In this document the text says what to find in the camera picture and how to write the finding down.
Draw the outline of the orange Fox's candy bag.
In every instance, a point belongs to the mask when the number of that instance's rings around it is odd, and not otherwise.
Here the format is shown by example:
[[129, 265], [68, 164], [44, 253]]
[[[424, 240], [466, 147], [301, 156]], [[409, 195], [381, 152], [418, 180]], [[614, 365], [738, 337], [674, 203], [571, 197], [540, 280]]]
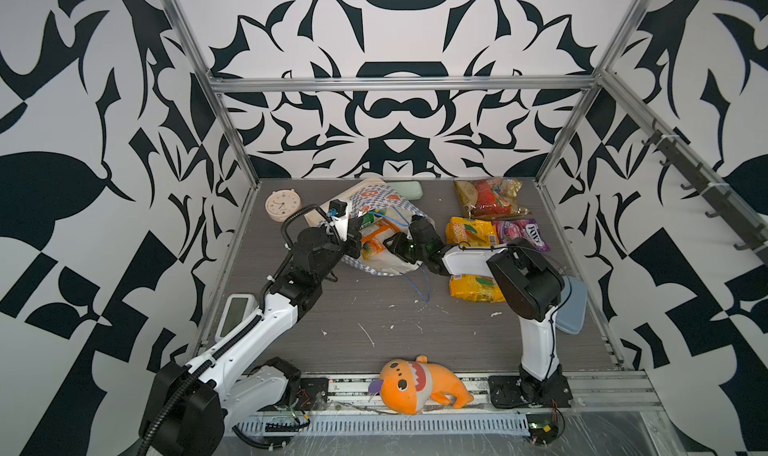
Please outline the orange Fox's candy bag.
[[369, 261], [385, 251], [384, 241], [399, 233], [400, 230], [388, 220], [383, 220], [360, 230], [360, 232], [361, 256], [365, 261]]

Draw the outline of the yellow snack bag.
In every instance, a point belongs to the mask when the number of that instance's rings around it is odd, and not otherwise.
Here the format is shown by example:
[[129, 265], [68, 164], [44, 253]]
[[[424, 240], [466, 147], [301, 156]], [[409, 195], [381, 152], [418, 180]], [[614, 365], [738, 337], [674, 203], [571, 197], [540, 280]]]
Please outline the yellow snack bag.
[[446, 242], [468, 247], [491, 247], [499, 244], [490, 221], [452, 217], [445, 230]]
[[452, 276], [450, 295], [470, 302], [501, 303], [505, 301], [501, 289], [492, 278], [476, 275]]

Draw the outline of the blue checkered paper bag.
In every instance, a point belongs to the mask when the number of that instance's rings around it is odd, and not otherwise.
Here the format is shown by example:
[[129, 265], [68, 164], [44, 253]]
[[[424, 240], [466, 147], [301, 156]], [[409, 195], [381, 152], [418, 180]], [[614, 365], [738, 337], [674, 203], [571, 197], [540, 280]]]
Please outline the blue checkered paper bag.
[[333, 209], [326, 201], [321, 205], [325, 216], [313, 210], [305, 219], [311, 227], [324, 226], [331, 220], [339, 235], [359, 236], [360, 251], [344, 256], [344, 263], [374, 276], [405, 276], [419, 269], [418, 262], [404, 261], [385, 244], [393, 236], [408, 237], [412, 218], [426, 215], [415, 204], [378, 177], [364, 179], [334, 198], [346, 205], [343, 211]]

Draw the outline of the gold red fruit snack bag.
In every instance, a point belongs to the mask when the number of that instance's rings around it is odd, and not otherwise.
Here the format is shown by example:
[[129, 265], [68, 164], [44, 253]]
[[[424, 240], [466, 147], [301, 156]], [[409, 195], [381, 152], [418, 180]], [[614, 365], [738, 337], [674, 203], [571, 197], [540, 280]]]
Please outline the gold red fruit snack bag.
[[514, 219], [530, 214], [518, 202], [523, 183], [514, 178], [492, 177], [479, 180], [455, 180], [454, 187], [465, 218], [493, 221]]

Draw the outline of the purple pink candy bag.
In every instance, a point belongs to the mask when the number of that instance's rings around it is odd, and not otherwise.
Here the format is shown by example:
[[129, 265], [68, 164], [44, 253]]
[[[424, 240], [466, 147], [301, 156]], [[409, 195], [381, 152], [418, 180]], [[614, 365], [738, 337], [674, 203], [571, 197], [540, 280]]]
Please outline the purple pink candy bag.
[[493, 222], [493, 226], [500, 241], [504, 244], [512, 243], [516, 239], [525, 239], [538, 251], [550, 251], [550, 246], [541, 236], [539, 225], [535, 219], [496, 220]]

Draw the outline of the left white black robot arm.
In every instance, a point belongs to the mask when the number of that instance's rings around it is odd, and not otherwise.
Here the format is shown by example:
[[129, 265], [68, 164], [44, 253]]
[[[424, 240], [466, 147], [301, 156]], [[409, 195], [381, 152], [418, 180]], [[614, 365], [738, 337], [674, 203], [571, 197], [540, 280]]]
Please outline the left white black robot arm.
[[219, 342], [189, 362], [169, 362], [154, 377], [139, 428], [136, 454], [211, 455], [227, 430], [267, 406], [287, 404], [301, 373], [273, 358], [247, 369], [295, 326], [322, 294], [343, 257], [361, 251], [362, 212], [333, 200], [288, 217], [281, 235], [288, 252], [251, 312]]

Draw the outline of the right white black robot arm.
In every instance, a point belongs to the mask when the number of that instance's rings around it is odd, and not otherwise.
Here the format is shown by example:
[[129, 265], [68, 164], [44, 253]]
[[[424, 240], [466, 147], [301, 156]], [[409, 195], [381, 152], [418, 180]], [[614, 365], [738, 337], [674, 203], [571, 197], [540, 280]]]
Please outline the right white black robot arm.
[[544, 405], [568, 391], [555, 334], [564, 276], [529, 241], [516, 238], [489, 247], [449, 244], [428, 219], [414, 216], [408, 231], [387, 238], [384, 246], [402, 261], [423, 263], [435, 274], [480, 276], [496, 283], [519, 318], [523, 343], [519, 385], [501, 385], [510, 391], [508, 398], [517, 395], [522, 404]]

